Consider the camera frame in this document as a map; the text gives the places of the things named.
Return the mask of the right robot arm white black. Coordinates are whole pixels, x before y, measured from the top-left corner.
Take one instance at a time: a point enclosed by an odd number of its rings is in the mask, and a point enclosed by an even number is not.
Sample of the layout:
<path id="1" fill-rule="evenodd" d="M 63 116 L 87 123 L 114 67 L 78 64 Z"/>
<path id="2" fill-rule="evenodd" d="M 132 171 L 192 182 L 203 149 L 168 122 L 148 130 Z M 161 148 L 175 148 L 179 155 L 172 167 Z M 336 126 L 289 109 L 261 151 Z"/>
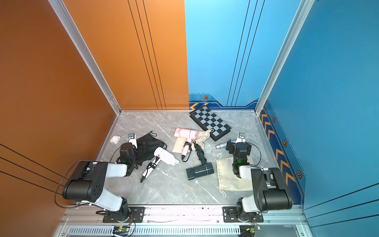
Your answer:
<path id="1" fill-rule="evenodd" d="M 262 168 L 248 162 L 252 144 L 238 139 L 229 140 L 226 150 L 233 155 L 233 173 L 252 183 L 253 194 L 240 198 L 236 203 L 235 216 L 241 222 L 252 222 L 254 216 L 271 210 L 288 210 L 293 200 L 279 168 Z"/>

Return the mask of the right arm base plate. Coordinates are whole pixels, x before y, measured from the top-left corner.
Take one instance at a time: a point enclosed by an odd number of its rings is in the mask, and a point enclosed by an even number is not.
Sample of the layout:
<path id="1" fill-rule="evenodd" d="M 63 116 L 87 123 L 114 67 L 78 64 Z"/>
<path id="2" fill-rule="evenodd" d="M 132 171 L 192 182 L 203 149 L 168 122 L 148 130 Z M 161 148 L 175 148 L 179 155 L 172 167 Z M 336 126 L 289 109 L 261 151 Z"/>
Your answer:
<path id="1" fill-rule="evenodd" d="M 225 223 L 264 222 L 261 212 L 244 212 L 237 209 L 236 206 L 224 206 L 222 207 L 222 211 Z"/>

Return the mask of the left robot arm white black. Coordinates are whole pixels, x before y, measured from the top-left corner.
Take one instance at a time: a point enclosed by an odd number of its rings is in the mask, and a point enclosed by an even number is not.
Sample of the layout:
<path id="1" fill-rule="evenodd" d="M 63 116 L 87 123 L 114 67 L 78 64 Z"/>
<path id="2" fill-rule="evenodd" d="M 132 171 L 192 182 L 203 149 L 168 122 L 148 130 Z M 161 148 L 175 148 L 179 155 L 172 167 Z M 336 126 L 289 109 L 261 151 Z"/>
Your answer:
<path id="1" fill-rule="evenodd" d="M 105 188 L 107 178 L 127 176 L 136 155 L 137 142 L 133 141 L 120 146 L 121 158 L 117 163 L 79 161 L 62 190 L 62 197 L 80 202 L 79 206 L 94 205 L 100 208 L 96 214 L 103 216 L 104 223 L 141 223 L 144 207 L 129 207 L 126 198 Z"/>

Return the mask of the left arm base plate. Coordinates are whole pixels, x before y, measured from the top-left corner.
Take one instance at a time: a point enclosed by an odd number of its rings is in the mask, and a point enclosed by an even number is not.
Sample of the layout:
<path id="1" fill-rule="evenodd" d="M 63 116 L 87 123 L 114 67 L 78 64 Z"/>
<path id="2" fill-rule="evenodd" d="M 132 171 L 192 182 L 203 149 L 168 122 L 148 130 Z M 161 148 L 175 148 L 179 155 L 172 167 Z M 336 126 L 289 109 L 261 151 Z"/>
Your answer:
<path id="1" fill-rule="evenodd" d="M 142 223 L 145 214 L 145 207 L 130 206 L 122 208 L 118 212 L 106 211 L 103 217 L 103 223 L 127 224 Z"/>

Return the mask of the white hair dryer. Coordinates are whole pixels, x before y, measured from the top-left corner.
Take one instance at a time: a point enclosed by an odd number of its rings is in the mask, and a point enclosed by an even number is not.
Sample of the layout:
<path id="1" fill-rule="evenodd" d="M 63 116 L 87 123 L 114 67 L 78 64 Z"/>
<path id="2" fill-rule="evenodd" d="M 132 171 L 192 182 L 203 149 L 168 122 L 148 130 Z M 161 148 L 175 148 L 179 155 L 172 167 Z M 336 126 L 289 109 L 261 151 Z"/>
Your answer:
<path id="1" fill-rule="evenodd" d="M 143 173 L 142 178 L 140 180 L 141 183 L 146 178 L 148 178 L 148 176 L 152 173 L 154 169 L 156 169 L 160 161 L 171 166 L 176 166 L 179 163 L 179 161 L 174 157 L 173 154 L 169 153 L 168 151 L 166 151 L 165 149 L 161 147 L 156 148 L 156 150 L 154 151 L 153 161 L 147 165 L 146 170 Z"/>

